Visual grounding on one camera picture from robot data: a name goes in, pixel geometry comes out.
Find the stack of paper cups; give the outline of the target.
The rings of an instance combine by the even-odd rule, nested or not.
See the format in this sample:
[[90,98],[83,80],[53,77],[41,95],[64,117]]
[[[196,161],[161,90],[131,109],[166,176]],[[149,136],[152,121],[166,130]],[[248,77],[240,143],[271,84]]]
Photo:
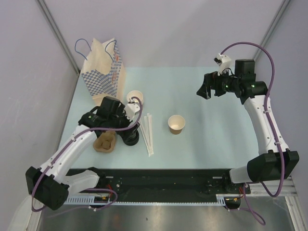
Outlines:
[[143,105],[143,94],[142,94],[142,92],[140,92],[138,90],[132,90],[126,96],[128,103],[131,102],[131,100],[133,100],[136,103],[139,103],[139,101],[136,98],[138,98],[139,101],[141,102],[141,105]]

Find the brown paper coffee cup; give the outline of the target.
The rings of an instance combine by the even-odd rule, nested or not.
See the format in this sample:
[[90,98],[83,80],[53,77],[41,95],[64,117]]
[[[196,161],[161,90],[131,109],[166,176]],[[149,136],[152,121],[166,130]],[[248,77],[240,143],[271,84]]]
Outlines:
[[185,119],[180,115],[172,115],[168,119],[169,130],[172,134],[178,135],[185,127]]

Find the checkered paper takeout bag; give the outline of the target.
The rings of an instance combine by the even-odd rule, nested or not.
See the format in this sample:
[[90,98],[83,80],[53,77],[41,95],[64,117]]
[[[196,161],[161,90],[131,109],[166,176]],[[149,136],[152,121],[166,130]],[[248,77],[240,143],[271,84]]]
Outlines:
[[126,70],[115,38],[101,43],[93,39],[85,58],[80,77],[96,106],[105,96],[121,100],[125,87]]

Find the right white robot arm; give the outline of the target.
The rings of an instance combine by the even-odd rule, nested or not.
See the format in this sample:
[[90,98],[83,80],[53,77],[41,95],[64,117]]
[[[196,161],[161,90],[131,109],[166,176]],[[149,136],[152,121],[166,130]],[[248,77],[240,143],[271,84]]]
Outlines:
[[299,161],[299,154],[289,149],[278,129],[270,99],[266,98],[268,87],[265,82],[256,80],[254,60],[236,60],[234,72],[230,70],[230,57],[219,54],[214,60],[219,70],[204,75],[196,94],[210,99],[212,90],[217,97],[234,93],[250,116],[259,152],[259,156],[248,161],[246,166],[230,170],[230,176],[222,181],[223,190],[233,193],[240,183],[288,178]]

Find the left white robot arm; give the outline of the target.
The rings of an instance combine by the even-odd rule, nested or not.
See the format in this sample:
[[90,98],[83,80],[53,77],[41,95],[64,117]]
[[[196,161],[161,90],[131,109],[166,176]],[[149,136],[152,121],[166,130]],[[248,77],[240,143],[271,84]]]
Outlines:
[[71,137],[52,157],[26,171],[28,193],[43,207],[57,210],[72,194],[105,190],[105,173],[95,167],[72,176],[67,173],[84,150],[108,131],[118,134],[125,145],[137,144],[141,114],[142,103],[136,96],[126,105],[116,98],[104,97],[100,106],[81,117]]

